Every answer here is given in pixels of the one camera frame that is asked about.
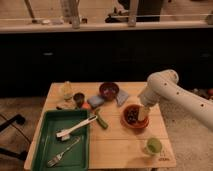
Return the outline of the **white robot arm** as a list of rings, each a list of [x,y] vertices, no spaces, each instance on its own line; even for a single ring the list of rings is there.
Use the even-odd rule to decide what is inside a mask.
[[[143,106],[152,107],[160,98],[166,98],[189,111],[198,121],[213,131],[213,102],[178,86],[179,76],[167,69],[152,73],[146,87],[138,95]]]

